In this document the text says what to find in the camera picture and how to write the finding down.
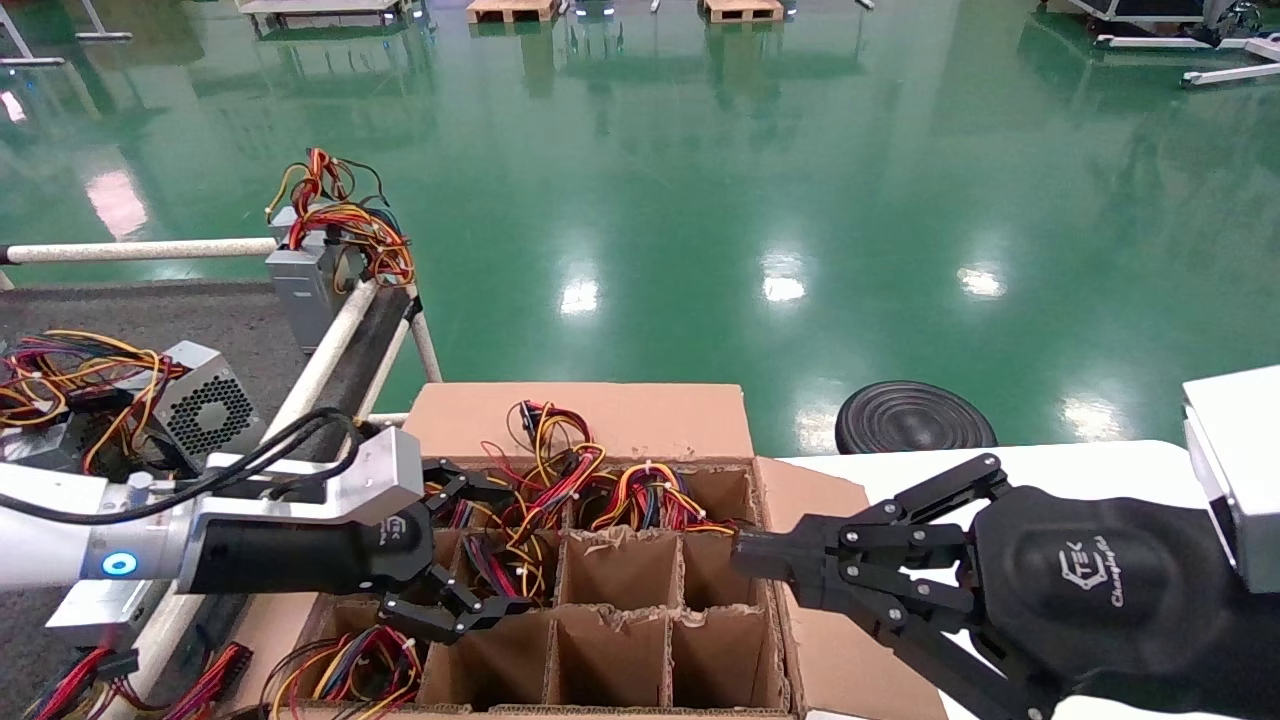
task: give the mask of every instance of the gripper logo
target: gripper logo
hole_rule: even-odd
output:
[[[390,518],[383,520],[381,528],[378,533],[378,544],[387,544],[388,541],[398,541],[408,529],[408,523],[404,521],[399,515],[392,515]]]
[[[1080,589],[1091,591],[1107,582],[1107,569],[1102,555],[1084,551],[1083,542],[1069,542],[1066,550],[1057,551],[1057,561],[1062,565],[1062,578],[1075,583]]]
[[[1084,550],[1083,542],[1069,542],[1066,550],[1057,551],[1062,578],[1083,591],[1091,591],[1111,580],[1111,605],[1124,607],[1124,584],[1120,583],[1120,564],[1107,538],[1096,536],[1094,548]]]

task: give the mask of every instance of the gray conveyor belt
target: gray conveyor belt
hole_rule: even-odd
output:
[[[407,302],[398,291],[375,299],[317,406],[356,411]],[[96,332],[152,350],[182,340],[220,350],[265,418],[275,415],[306,365],[268,283],[196,281],[0,293],[0,340],[13,342],[17,336],[52,328]],[[297,456],[332,460],[339,442],[340,433],[321,434]],[[0,717],[20,717],[40,688],[74,659],[72,648],[44,630],[65,592],[0,593]],[[198,621],[207,639],[196,644],[220,644],[242,603],[236,597],[206,602]],[[184,656],[198,656],[202,648],[187,650],[191,652]],[[180,692],[193,679],[195,665],[198,662],[175,659],[150,700],[164,701]]]

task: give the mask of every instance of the wooden pallet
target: wooden pallet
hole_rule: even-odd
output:
[[[467,22],[518,23],[536,20],[549,23],[556,19],[559,0],[472,0],[467,5]]]
[[[700,0],[707,18],[713,23],[777,23],[782,22],[782,4],[777,0]]]

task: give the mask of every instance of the cardboard flap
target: cardboard flap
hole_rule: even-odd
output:
[[[755,455],[742,388],[730,384],[428,383],[404,429],[422,443],[424,456],[485,465],[480,441],[489,441],[518,465],[531,454],[511,438],[507,415],[522,400],[582,415],[595,441],[620,462],[749,462]],[[511,420],[524,441],[518,418],[512,414]]]
[[[869,502],[861,486],[767,457],[756,459],[764,527],[785,533],[801,515],[849,516]],[[780,593],[782,632],[797,667],[801,714],[826,710],[869,720],[946,720],[937,688],[849,618],[796,605]]]

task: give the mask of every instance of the white table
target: white table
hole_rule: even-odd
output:
[[[1059,497],[1078,500],[1134,497],[1181,507],[1207,507],[1187,451],[1176,445],[1157,441],[827,455],[788,457],[783,461],[855,482],[867,488],[867,497],[874,503],[983,452],[993,452],[1000,457],[1011,484],[1036,486]],[[986,502],[970,503],[938,521],[956,523],[968,528],[974,514],[984,505]],[[932,570],[916,575],[955,584],[950,570]],[[969,652],[974,652],[968,634],[954,639]],[[950,720],[974,720],[973,714],[945,693],[940,694]],[[845,716],[813,711],[808,720],[842,717]],[[1169,720],[1171,717],[1208,720],[1220,716],[1197,712],[1165,715],[1089,697],[1068,698],[1053,714],[1053,720]]]

